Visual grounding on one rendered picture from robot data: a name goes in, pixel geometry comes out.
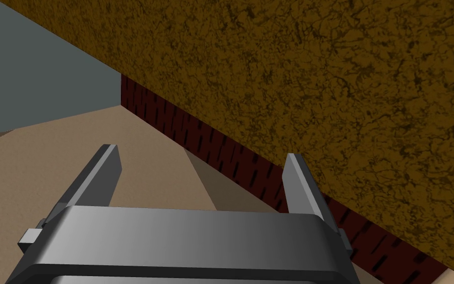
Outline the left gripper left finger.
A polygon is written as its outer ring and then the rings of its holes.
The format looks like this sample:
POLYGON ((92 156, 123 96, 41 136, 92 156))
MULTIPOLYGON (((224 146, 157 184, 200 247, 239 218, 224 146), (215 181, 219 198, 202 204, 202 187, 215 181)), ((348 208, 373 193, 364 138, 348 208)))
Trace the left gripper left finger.
POLYGON ((68 206, 108 206, 121 172, 118 146, 102 145, 42 220, 42 226, 68 206))

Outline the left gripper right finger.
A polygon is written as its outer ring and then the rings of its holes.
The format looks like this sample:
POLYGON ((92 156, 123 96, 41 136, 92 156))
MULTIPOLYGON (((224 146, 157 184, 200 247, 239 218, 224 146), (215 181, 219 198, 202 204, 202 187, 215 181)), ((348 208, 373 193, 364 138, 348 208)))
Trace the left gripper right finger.
POLYGON ((330 226, 334 232, 339 232, 332 212, 300 154, 287 154, 282 181, 290 213, 315 215, 330 226))

